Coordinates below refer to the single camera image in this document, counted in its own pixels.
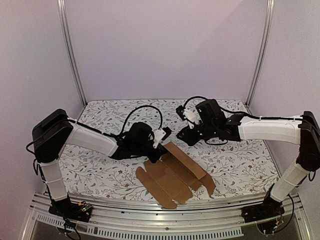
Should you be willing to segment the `brown cardboard box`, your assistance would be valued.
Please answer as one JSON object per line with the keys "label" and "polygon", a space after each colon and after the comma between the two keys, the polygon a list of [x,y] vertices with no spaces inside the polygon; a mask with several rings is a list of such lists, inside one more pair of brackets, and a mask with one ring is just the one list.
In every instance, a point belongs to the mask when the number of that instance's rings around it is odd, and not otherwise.
{"label": "brown cardboard box", "polygon": [[147,160],[144,167],[136,169],[136,178],[152,197],[165,209],[175,209],[193,197],[192,191],[204,186],[212,195],[216,185],[213,178],[191,157],[173,142],[167,143],[167,150],[160,160]]}

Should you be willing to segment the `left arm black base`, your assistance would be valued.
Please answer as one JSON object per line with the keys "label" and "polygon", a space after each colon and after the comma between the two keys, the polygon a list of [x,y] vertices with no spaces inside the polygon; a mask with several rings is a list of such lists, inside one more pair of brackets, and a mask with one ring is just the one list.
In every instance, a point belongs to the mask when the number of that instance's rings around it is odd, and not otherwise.
{"label": "left arm black base", "polygon": [[73,203],[68,195],[63,200],[50,200],[51,205],[48,210],[50,214],[69,220],[81,221],[85,223],[89,222],[93,210],[93,205],[91,203],[87,203],[86,201]]}

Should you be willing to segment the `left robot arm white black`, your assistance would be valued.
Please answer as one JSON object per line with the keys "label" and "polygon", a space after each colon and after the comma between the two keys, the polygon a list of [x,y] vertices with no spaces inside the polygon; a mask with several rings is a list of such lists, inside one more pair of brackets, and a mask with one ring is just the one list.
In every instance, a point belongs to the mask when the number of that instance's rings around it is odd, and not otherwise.
{"label": "left robot arm white black", "polygon": [[129,131],[107,134],[67,116],[57,109],[32,130],[32,145],[55,209],[63,216],[74,213],[74,205],[66,200],[68,193],[58,160],[66,145],[75,145],[103,154],[113,160],[147,157],[156,163],[167,151],[161,145],[171,134],[168,127],[153,130],[144,122],[134,123]]}

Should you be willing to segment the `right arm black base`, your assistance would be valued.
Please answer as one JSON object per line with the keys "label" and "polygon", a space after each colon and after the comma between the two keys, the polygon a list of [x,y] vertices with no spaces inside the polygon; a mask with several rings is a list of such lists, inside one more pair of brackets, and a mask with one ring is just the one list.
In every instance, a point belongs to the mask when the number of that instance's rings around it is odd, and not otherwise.
{"label": "right arm black base", "polygon": [[285,213],[282,202],[266,196],[262,203],[245,206],[241,209],[241,216],[245,223],[255,222],[258,231],[263,235],[273,235],[283,223]]}

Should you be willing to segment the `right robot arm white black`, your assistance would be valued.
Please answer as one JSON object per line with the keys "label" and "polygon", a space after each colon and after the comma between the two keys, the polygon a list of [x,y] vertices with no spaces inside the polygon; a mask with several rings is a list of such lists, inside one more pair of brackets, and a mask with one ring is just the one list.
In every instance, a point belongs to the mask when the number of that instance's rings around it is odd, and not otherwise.
{"label": "right robot arm white black", "polygon": [[311,111],[294,116],[254,116],[228,110],[215,99],[200,99],[195,110],[187,108],[189,99],[176,108],[177,115],[188,124],[178,132],[178,139],[189,146],[212,139],[223,144],[261,140],[282,170],[258,208],[262,218],[274,214],[289,193],[320,168],[320,126]]}

